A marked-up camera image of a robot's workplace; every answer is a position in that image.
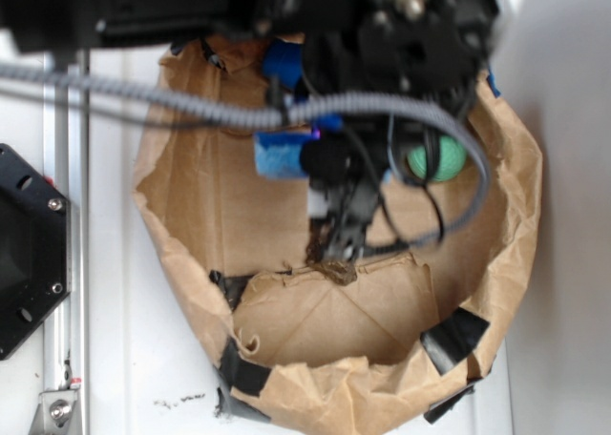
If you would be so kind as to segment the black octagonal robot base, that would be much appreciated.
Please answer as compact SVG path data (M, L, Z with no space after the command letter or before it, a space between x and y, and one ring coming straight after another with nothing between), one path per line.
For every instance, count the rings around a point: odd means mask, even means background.
M1 145L1 359L68 295L70 202L11 146Z

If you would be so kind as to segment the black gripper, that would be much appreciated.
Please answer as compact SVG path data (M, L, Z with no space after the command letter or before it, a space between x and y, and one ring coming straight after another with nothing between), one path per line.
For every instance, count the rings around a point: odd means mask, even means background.
M302 79L308 90L403 94L464 119L494 48L497 0L369 3L356 28L306 37Z

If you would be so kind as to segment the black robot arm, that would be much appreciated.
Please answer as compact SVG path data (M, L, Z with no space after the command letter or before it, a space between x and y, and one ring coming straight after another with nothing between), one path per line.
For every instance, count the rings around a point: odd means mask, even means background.
M315 94L400 93L463 116L495 42L500 0L1 0L22 52L302 34Z

